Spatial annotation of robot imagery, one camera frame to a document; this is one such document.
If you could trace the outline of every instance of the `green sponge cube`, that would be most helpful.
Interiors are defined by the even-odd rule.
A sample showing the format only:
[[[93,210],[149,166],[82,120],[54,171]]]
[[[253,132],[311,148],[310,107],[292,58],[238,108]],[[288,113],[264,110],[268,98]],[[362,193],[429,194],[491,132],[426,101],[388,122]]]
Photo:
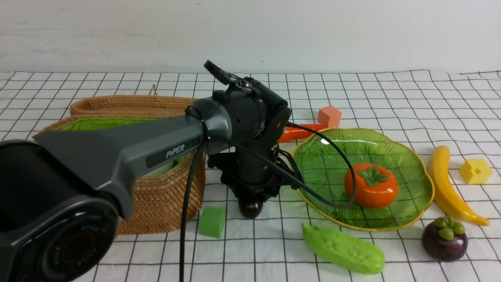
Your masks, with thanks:
[[[226,210],[216,207],[204,207],[202,216],[198,222],[198,232],[201,235],[221,238],[222,230],[226,222]]]

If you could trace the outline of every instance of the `toy mangosteen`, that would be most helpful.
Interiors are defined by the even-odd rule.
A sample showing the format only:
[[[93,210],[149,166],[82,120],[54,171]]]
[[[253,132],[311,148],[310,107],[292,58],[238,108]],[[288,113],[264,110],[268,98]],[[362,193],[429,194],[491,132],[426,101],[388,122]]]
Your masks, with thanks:
[[[452,216],[443,216],[428,224],[421,238],[424,250],[435,260],[453,262],[468,248],[464,226]]]

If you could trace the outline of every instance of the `black cable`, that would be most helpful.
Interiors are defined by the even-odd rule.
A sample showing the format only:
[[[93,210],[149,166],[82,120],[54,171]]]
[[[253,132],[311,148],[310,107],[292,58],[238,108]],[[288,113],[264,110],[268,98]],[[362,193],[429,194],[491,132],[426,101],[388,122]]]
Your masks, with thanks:
[[[330,142],[331,145],[334,145],[337,148],[337,146],[334,143],[332,143],[332,141],[330,141],[327,137],[325,137],[324,135],[321,135],[321,137],[325,138],[328,142]],[[352,176],[353,176],[353,195],[352,195],[350,201],[348,202],[348,204],[340,206],[340,205],[333,204],[330,201],[324,199],[322,196],[320,196],[315,191],[313,191],[308,186],[306,186],[306,184],[304,182],[300,181],[298,178],[296,178],[295,176],[291,175],[290,171],[287,172],[283,168],[279,167],[275,162],[272,162],[272,161],[268,160],[267,158],[265,158],[265,157],[263,157],[263,156],[255,153],[255,152],[251,151],[249,148],[247,148],[247,147],[245,147],[243,145],[237,144],[237,143],[235,143],[235,142],[233,142],[233,141],[231,141],[229,139],[225,139],[225,138],[213,137],[213,138],[211,138],[211,140],[224,142],[224,143],[226,143],[228,145],[231,145],[231,146],[233,146],[235,148],[239,148],[239,149],[241,149],[242,151],[245,151],[248,154],[253,155],[254,157],[260,159],[263,162],[265,162],[267,165],[269,165],[275,171],[279,172],[283,177],[285,177],[288,180],[290,180],[293,183],[293,186],[301,187],[302,189],[306,190],[308,192],[308,194],[312,195],[313,197],[317,198],[317,200],[321,201],[322,203],[324,203],[324,204],[326,204],[326,205],[328,205],[328,206],[330,206],[332,208],[335,208],[335,209],[346,209],[346,208],[349,208],[355,202],[355,195],[357,193],[357,187],[355,185],[355,181],[356,181],[356,179],[355,179],[355,172],[353,171],[353,167],[351,166],[350,162],[347,159],[346,159],[346,161],[347,161],[348,168],[350,169],[350,171],[352,173]]]
[[[206,128],[205,122],[203,120],[201,120],[201,121],[202,121],[202,125],[204,125],[204,128]],[[198,150],[197,150],[197,152],[196,152],[196,154],[191,162],[190,170],[188,173],[188,179],[186,182],[186,191],[184,192],[184,201],[183,201],[183,208],[182,208],[182,213],[181,213],[181,231],[180,231],[180,238],[179,238],[179,245],[180,245],[179,246],[179,282],[184,282],[184,247],[185,247],[185,238],[186,238],[186,222],[187,222],[187,214],[188,214],[189,195],[190,195],[190,191],[191,191],[191,183],[193,182],[193,177],[194,177],[196,165],[198,164],[198,159],[200,158],[200,156],[202,156],[203,151],[207,147],[209,141],[212,141],[212,140],[221,141],[221,142],[224,142],[224,143],[226,143],[230,146],[233,146],[235,148],[239,148],[248,154],[253,155],[254,157],[256,157],[256,158],[260,159],[261,161],[265,162],[266,164],[268,164],[275,171],[282,174],[282,176],[284,176],[285,178],[287,178],[291,182],[293,182],[293,185],[295,187],[301,187],[302,189],[306,190],[310,195],[312,195],[313,197],[317,198],[319,201],[321,201],[322,203],[324,203],[330,207],[333,207],[336,209],[346,209],[346,208],[349,208],[355,202],[355,196],[357,195],[355,171],[353,170],[353,167],[351,166],[350,161],[346,158],[346,156],[341,151],[341,149],[339,149],[339,147],[337,147],[337,145],[334,144],[325,135],[323,135],[315,130],[312,130],[312,129],[309,129],[307,127],[303,127],[303,126],[300,126],[300,125],[297,125],[297,124],[294,124],[291,122],[288,122],[287,126],[303,129],[303,130],[306,130],[308,132],[311,132],[313,134],[318,135],[319,137],[321,137],[325,141],[327,141],[332,147],[334,147],[334,149],[339,153],[341,158],[343,158],[343,160],[346,162],[348,169],[350,170],[350,172],[352,174],[352,178],[353,178],[353,195],[351,196],[350,201],[348,201],[348,204],[342,205],[342,206],[333,204],[330,201],[327,201],[326,199],[324,199],[322,196],[317,194],[312,189],[310,189],[308,186],[306,186],[306,184],[303,182],[303,177],[299,171],[299,168],[298,168],[296,162],[294,161],[294,158],[292,157],[292,155],[289,152],[286,152],[284,150],[279,149],[279,153],[282,154],[283,156],[285,156],[287,158],[287,160],[289,161],[289,163],[291,164],[292,170],[294,171],[295,175],[292,175],[291,171],[286,171],[286,170],[282,169],[275,162],[272,162],[272,161],[268,160],[267,158],[251,151],[249,148],[247,148],[243,145],[237,144],[237,143],[235,143],[229,139],[226,139],[226,138],[217,138],[217,137],[211,138],[208,136],[208,132],[205,132],[205,135],[207,136],[207,138],[202,142],[201,146],[198,148]]]
[[[181,231],[179,235],[179,281],[184,282],[184,247],[185,247],[185,238],[186,238],[186,222],[188,218],[188,203],[189,203],[189,195],[191,192],[191,183],[193,182],[193,178],[195,177],[196,166],[198,165],[198,159],[203,156],[203,151],[209,144],[209,140],[205,139],[193,157],[193,161],[191,161],[191,165],[189,167],[188,179],[186,180],[186,189],[184,191],[184,200],[183,200],[183,210],[181,212]]]

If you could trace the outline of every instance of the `toy persimmon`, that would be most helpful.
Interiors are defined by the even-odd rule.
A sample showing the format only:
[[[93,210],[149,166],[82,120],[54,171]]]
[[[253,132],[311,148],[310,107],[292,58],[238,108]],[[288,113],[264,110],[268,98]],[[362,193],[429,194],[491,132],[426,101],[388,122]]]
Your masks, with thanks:
[[[355,203],[367,208],[384,208],[391,204],[398,193],[398,182],[388,169],[375,164],[356,164],[353,166],[357,195]],[[353,177],[348,170],[345,175],[345,190],[353,195]]]

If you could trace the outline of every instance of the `pink block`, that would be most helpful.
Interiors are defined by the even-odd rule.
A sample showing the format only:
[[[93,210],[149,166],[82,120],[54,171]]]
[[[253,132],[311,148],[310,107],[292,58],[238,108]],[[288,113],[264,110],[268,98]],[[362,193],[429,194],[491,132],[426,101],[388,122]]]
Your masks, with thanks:
[[[318,112],[318,123],[328,128],[338,127],[341,122],[341,111],[333,106],[321,108]]]

